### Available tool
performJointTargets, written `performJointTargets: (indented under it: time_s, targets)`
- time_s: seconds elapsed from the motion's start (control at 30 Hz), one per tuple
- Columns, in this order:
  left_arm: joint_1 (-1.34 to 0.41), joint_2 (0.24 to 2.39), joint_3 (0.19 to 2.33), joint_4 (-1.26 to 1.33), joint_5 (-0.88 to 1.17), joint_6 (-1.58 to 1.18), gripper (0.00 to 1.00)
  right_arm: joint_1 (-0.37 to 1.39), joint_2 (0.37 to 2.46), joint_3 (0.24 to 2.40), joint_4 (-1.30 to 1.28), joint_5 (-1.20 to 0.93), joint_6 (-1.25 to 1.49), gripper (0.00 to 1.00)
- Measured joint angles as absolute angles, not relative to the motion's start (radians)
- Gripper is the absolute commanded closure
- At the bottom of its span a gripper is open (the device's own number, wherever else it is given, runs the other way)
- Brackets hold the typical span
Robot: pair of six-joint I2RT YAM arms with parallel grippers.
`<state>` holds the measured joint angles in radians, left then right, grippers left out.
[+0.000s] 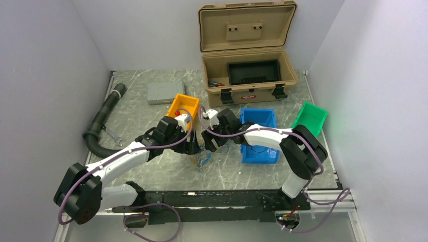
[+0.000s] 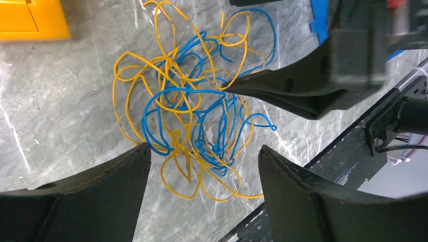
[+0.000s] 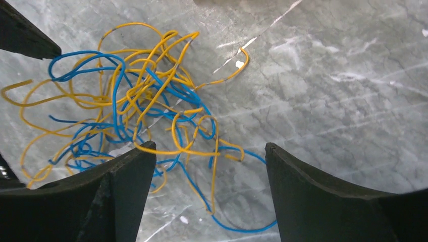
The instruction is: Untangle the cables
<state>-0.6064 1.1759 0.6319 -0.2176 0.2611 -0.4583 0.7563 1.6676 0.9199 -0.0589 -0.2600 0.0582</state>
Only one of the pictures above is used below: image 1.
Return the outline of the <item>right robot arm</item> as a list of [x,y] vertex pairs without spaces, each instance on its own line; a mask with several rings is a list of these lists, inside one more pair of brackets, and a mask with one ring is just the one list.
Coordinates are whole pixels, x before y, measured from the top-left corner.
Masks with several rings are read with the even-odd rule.
[[282,152],[291,172],[280,188],[280,194],[294,199],[311,180],[324,171],[328,157],[326,148],[304,125],[278,129],[256,123],[242,123],[228,108],[221,111],[199,109],[198,118],[209,122],[203,125],[205,148],[215,151],[228,140],[247,147],[261,146]]

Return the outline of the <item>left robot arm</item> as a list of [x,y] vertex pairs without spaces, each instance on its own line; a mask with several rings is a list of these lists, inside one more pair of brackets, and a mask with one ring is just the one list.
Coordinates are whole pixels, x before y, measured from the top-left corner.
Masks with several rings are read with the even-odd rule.
[[130,169],[162,155],[166,149],[181,154],[195,152],[197,144],[192,144],[190,149],[186,147],[187,138],[194,135],[192,125],[192,117],[188,114],[165,116],[157,127],[107,158],[87,166],[71,165],[53,198],[60,208],[59,223],[84,224],[100,210],[134,204],[142,195],[142,188],[132,182],[111,188],[108,184]]

